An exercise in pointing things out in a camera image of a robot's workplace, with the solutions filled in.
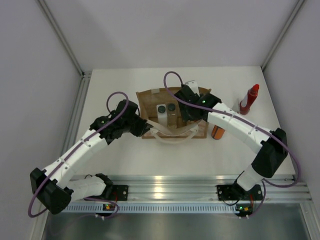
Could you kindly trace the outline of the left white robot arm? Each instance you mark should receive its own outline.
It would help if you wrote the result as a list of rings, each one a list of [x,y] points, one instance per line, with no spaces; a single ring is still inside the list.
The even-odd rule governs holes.
[[[138,105],[122,100],[109,115],[100,116],[89,126],[80,140],[55,162],[30,173],[33,200],[39,200],[51,214],[62,212],[71,202],[94,198],[108,200],[113,182],[97,173],[81,180],[73,177],[96,153],[130,133],[141,137],[153,126],[137,113]]]

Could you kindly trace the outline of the orange blue bottle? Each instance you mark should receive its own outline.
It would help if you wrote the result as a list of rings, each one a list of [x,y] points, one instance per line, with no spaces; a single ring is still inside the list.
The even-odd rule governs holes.
[[[215,125],[213,127],[213,130],[211,132],[211,137],[214,139],[214,140],[220,140],[223,135],[225,133],[225,130],[217,125]]]

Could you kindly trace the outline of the burlap canvas tote bag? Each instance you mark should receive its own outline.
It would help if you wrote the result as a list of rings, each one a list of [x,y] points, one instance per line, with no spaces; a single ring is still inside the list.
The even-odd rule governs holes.
[[[184,121],[179,103],[165,88],[136,93],[140,116],[152,125],[144,140],[155,139],[165,144],[179,144],[189,139],[205,139],[208,124],[204,120]]]

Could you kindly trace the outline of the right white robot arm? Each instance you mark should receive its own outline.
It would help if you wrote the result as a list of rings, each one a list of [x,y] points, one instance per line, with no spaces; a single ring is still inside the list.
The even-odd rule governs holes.
[[[255,154],[253,162],[237,177],[230,192],[244,199],[263,179],[274,176],[288,155],[287,135],[280,128],[260,128],[242,118],[222,100],[210,93],[199,94],[186,84],[175,93],[182,116],[187,120],[204,120],[216,125],[247,145]]]

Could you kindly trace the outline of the red sauce bottle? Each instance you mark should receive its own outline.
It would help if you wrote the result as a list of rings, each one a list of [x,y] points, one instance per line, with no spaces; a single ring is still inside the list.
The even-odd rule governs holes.
[[[260,85],[255,84],[253,87],[251,87],[248,91],[245,97],[240,101],[239,103],[239,113],[241,115],[246,115],[252,106],[252,104],[255,102],[256,98],[258,97]]]

